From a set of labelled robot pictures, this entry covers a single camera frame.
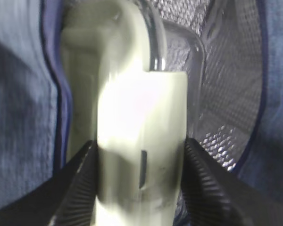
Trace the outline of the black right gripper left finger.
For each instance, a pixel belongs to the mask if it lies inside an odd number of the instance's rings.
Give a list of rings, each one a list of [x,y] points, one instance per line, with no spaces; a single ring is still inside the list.
[[[0,226],[89,226],[97,179],[97,143],[88,141],[58,174],[0,209]]]

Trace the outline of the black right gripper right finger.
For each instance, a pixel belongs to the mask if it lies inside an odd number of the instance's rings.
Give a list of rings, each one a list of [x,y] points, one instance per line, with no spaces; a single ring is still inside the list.
[[[184,143],[181,181],[193,226],[283,226],[283,205],[226,171],[193,138]]]

